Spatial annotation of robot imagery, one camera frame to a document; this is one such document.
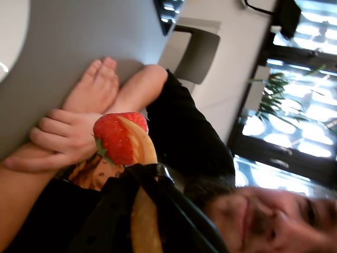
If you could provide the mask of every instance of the red strawberry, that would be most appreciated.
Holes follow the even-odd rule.
[[[94,125],[98,153],[114,164],[131,165],[134,162],[130,132],[119,117],[124,117],[148,131],[141,113],[117,113],[102,116]]]

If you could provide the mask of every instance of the dark hair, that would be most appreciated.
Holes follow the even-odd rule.
[[[202,176],[186,182],[184,194],[197,207],[204,210],[207,203],[217,197],[229,194],[235,189],[234,177],[207,177]]]

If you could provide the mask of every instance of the child's hand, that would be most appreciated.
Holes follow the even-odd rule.
[[[31,131],[30,139],[55,154],[36,159],[14,155],[5,160],[5,165],[13,170],[41,172],[58,170],[90,158],[97,150],[93,126],[101,116],[98,113],[51,111],[48,117],[39,121],[38,128]]]

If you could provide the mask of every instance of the chair backrest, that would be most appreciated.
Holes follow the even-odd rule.
[[[177,25],[174,30],[192,34],[185,54],[174,75],[178,79],[201,84],[211,68],[220,37],[201,29],[180,25]]]

